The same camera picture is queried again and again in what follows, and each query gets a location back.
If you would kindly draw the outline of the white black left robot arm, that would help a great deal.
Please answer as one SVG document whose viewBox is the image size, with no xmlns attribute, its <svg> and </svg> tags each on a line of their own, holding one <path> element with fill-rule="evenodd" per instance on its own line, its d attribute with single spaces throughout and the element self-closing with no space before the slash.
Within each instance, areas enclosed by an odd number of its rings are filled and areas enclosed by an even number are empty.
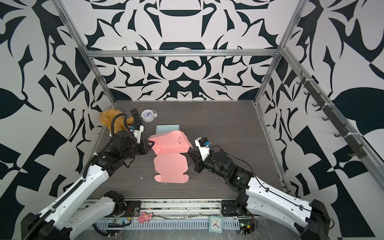
<svg viewBox="0 0 384 240">
<path fill-rule="evenodd" d="M 107 192 L 96 203 L 76 214 L 81 204 L 120 167 L 129 167 L 126 160 L 147 155 L 154 142 L 142 140 L 144 126 L 128 125 L 127 115 L 118 114 L 111 121 L 110 140 L 87 162 L 83 174 L 52 204 L 37 215 L 29 213 L 21 222 L 24 240 L 73 240 L 100 219 L 122 216 L 127 211 L 125 197 Z"/>
</svg>

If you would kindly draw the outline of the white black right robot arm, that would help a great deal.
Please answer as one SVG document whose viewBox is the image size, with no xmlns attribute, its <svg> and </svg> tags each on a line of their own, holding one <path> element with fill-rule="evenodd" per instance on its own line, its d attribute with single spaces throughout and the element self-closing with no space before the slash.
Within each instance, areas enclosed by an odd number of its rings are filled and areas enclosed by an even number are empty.
<svg viewBox="0 0 384 240">
<path fill-rule="evenodd" d="M 188 151 L 195 171 L 207 170 L 222 178 L 237 193 L 234 207 L 240 215 L 270 219 L 297 233 L 302 240 L 327 240 L 333 219 L 325 205 L 290 196 L 262 181 L 254 173 L 235 165 L 224 151 L 210 151 L 203 157 Z"/>
</svg>

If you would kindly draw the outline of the light blue paper box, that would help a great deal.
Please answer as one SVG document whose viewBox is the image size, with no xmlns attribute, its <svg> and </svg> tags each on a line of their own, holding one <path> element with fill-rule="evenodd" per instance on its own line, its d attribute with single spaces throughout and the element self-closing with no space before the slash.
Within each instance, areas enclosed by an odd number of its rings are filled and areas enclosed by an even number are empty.
<svg viewBox="0 0 384 240">
<path fill-rule="evenodd" d="M 168 133 L 172 131 L 179 131 L 180 125 L 157 125 L 156 126 L 156 135 Z"/>
</svg>

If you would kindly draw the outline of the pink paper boxes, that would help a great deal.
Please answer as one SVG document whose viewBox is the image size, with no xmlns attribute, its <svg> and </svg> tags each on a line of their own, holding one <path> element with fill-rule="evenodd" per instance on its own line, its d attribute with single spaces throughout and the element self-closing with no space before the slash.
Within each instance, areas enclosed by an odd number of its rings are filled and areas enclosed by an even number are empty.
<svg viewBox="0 0 384 240">
<path fill-rule="evenodd" d="M 185 153 L 192 148 L 187 136 L 182 131 L 152 135 L 149 138 L 155 144 L 155 180 L 159 183 L 184 184 L 189 180 L 187 158 Z"/>
</svg>

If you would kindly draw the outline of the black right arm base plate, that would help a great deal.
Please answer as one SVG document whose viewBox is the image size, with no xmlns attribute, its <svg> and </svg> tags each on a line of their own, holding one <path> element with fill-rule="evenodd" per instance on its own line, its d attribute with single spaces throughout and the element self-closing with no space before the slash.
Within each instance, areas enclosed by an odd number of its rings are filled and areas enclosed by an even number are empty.
<svg viewBox="0 0 384 240">
<path fill-rule="evenodd" d="M 224 217 L 242 217 L 247 216 L 248 212 L 240 209 L 235 200 L 221 200 L 221 214 Z"/>
</svg>

